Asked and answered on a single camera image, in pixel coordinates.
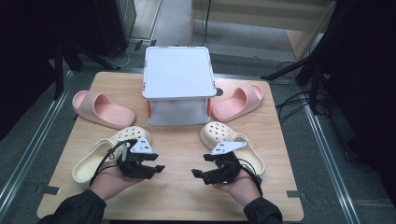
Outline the person's right hand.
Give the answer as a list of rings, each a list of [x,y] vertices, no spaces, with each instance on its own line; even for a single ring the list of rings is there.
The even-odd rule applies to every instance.
[[[239,172],[233,183],[218,183],[213,184],[212,187],[228,193],[234,200],[244,207],[261,197],[252,177],[244,170]]]

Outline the light wooden cabinet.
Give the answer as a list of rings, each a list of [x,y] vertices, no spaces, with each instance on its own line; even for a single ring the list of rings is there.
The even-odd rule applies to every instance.
[[[284,29],[297,60],[325,32],[335,0],[191,0],[191,19]]]

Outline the grey tape strip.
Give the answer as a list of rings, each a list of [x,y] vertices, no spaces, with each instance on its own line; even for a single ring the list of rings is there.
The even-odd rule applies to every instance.
[[[287,190],[288,198],[299,198],[301,200],[307,200],[307,196],[304,192],[300,192],[299,190]]]
[[[40,185],[35,189],[35,193],[37,194],[49,194],[49,195],[58,195],[61,189],[59,187],[53,186],[43,186]]]

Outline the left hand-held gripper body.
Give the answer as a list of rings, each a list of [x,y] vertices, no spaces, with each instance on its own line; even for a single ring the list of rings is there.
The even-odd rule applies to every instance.
[[[122,152],[117,159],[117,165],[124,176],[139,178],[138,171],[142,167],[144,154],[152,154],[153,149],[147,138],[128,139],[121,142]]]

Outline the pink slipper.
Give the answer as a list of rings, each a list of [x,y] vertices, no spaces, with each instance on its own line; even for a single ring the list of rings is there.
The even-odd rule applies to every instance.
[[[135,120],[131,109],[113,103],[101,92],[79,91],[72,106],[81,118],[113,129],[129,127]]]
[[[264,92],[256,84],[237,88],[233,95],[212,108],[213,116],[222,122],[240,118],[262,105]]]

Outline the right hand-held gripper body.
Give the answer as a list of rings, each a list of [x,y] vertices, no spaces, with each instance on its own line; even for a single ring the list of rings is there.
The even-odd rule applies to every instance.
[[[220,142],[211,151],[211,155],[222,156],[221,161],[214,162],[217,165],[215,171],[218,172],[219,177],[217,183],[232,183],[234,181],[241,170],[241,164],[234,152],[246,144],[246,142]]]

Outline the black metal stand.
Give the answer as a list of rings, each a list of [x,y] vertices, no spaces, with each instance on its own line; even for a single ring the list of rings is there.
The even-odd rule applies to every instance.
[[[88,56],[94,62],[102,65],[106,69],[119,70],[116,65],[111,65],[104,59],[90,52],[77,42],[71,40],[59,40],[54,48],[54,75],[55,75],[55,93],[54,100],[58,100],[64,92],[64,62],[74,71],[80,71],[82,62],[78,57],[78,53]]]
[[[273,73],[272,75],[261,77],[261,79],[264,80],[275,80],[289,72],[300,69],[295,81],[298,86],[303,86],[307,84],[308,81],[311,81],[308,105],[314,114],[318,113],[318,85],[319,78],[324,74],[323,66],[325,62],[325,54],[330,50],[331,43],[337,33],[337,28],[344,18],[343,6],[338,6],[338,1],[339,0],[331,1],[330,9],[325,16],[324,21],[320,25],[320,28],[326,26],[326,31],[314,49],[306,57]]]

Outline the white shoe rack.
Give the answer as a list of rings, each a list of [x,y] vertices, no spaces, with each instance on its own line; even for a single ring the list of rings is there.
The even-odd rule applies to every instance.
[[[208,49],[146,49],[142,95],[148,101],[152,126],[184,126],[210,121],[211,99],[217,94]]]

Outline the person's left hand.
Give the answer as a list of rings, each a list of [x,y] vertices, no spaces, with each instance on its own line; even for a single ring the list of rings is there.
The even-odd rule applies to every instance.
[[[106,161],[89,190],[103,201],[107,201],[140,182],[142,179],[124,176],[115,161]]]

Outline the cream clog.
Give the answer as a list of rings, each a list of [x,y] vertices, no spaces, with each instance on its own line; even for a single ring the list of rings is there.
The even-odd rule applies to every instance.
[[[218,121],[208,122],[201,129],[200,138],[209,150],[212,150],[219,142],[246,142],[247,144],[244,147],[234,151],[236,158],[256,175],[262,175],[265,172],[265,164],[250,140],[244,134],[235,132],[226,124]]]
[[[73,180],[82,188],[87,189],[100,163],[102,161],[114,161],[122,153],[122,147],[118,147],[106,158],[106,154],[111,148],[118,142],[129,139],[139,140],[142,137],[146,137],[151,142],[148,131],[139,126],[131,126],[118,131],[107,139],[98,141],[89,154],[74,167]]]

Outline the black cabinet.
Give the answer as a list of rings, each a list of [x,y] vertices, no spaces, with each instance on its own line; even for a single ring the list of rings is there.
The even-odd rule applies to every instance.
[[[134,0],[94,1],[104,40],[104,54],[113,57],[129,44],[136,19]]]

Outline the metal floor rail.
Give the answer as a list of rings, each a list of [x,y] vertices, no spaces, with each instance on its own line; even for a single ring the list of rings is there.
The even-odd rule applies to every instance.
[[[4,218],[38,150],[61,110],[75,73],[69,70],[63,78],[64,90],[53,100],[50,86],[21,121],[0,141],[0,221]]]
[[[308,105],[304,107],[304,111],[318,143],[321,156],[324,160],[330,180],[332,181],[332,186],[334,188],[337,200],[344,213],[346,223],[361,224],[361,219],[357,213],[352,198],[350,197],[347,185],[341,176],[341,173],[332,155],[331,148],[327,142],[324,132],[322,131],[317,116],[312,112]]]

